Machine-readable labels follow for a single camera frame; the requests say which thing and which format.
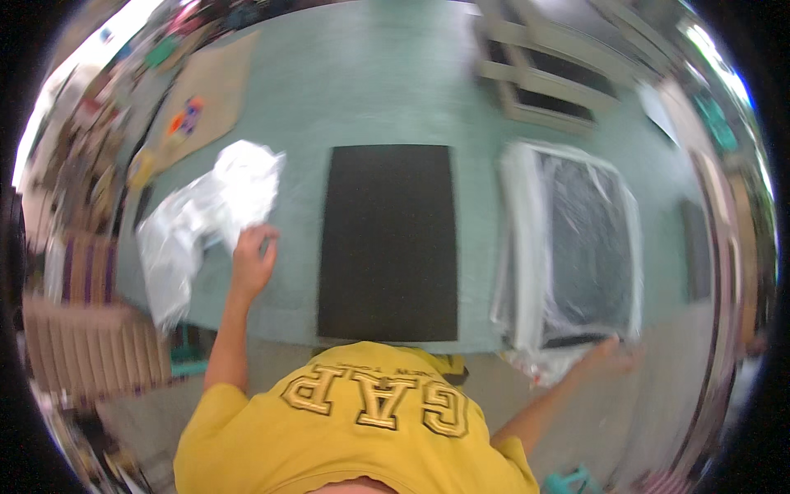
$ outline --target green table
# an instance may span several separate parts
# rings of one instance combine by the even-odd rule
[[[458,341],[420,344],[433,353],[499,351],[488,313],[494,287],[502,204],[497,163],[515,138],[576,145],[610,160],[640,202],[645,237],[645,323],[685,304],[686,266],[678,201],[699,192],[688,158],[643,115],[638,99],[598,115],[588,138],[508,120],[493,86],[473,69],[470,13],[445,0],[359,0],[301,10],[251,26],[217,43],[260,30],[245,109],[228,135],[178,162],[154,183],[146,217],[172,191],[206,173],[222,148],[238,141],[288,155],[270,222],[282,231],[280,257],[248,319],[251,335],[317,345],[318,270],[323,200],[334,146],[431,144],[452,149],[458,245]],[[158,121],[153,134],[164,123]],[[127,199],[119,239],[118,292],[146,306]],[[193,285],[189,322],[217,328],[231,258],[209,249]]]

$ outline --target floor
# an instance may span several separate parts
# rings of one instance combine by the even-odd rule
[[[668,467],[694,413],[706,364],[683,355],[699,355],[710,345],[703,333],[690,329],[709,324],[711,310],[710,304],[695,304],[670,322],[647,327],[648,352],[638,372],[579,390],[529,458],[536,478],[542,481],[549,473],[584,463],[601,483],[626,485],[648,468]],[[677,351],[681,340],[686,353]],[[248,341],[247,352],[250,394],[268,390],[310,359],[307,347],[255,338]],[[543,392],[494,354],[468,356],[467,367],[464,391],[482,408],[492,434]],[[149,482],[162,486],[157,492],[175,491],[171,462],[201,389],[201,376],[196,376],[97,406],[107,429],[144,464]]]

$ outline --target black rectangle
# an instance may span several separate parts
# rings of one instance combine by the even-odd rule
[[[513,85],[513,90],[516,93],[517,102],[526,107],[543,108],[544,110],[555,111],[576,117],[577,119],[587,120],[588,122],[595,122],[595,117],[589,108],[583,107],[579,104],[571,103],[570,101],[560,100],[548,94],[540,94],[538,92],[527,91]]]
[[[538,70],[554,74],[555,76],[576,82],[577,84],[585,85],[613,98],[617,97],[615,87],[612,83],[606,76],[597,73],[595,70],[590,70],[577,63],[555,57],[554,55],[549,55],[548,53],[543,53],[542,51],[531,50],[524,47],[521,50],[528,60],[532,60],[532,64]]]
[[[319,337],[457,340],[447,146],[333,150],[319,278]]]

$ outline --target white plastic bag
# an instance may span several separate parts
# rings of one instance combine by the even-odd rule
[[[285,153],[237,141],[220,151],[212,171],[168,195],[140,223],[137,244],[157,328],[167,334],[189,312],[206,247],[221,241],[232,254],[245,227],[266,222],[284,163]]]
[[[636,201],[608,163],[569,146],[519,141],[501,163],[508,225],[491,320],[503,358],[541,386],[594,343],[641,326]]]

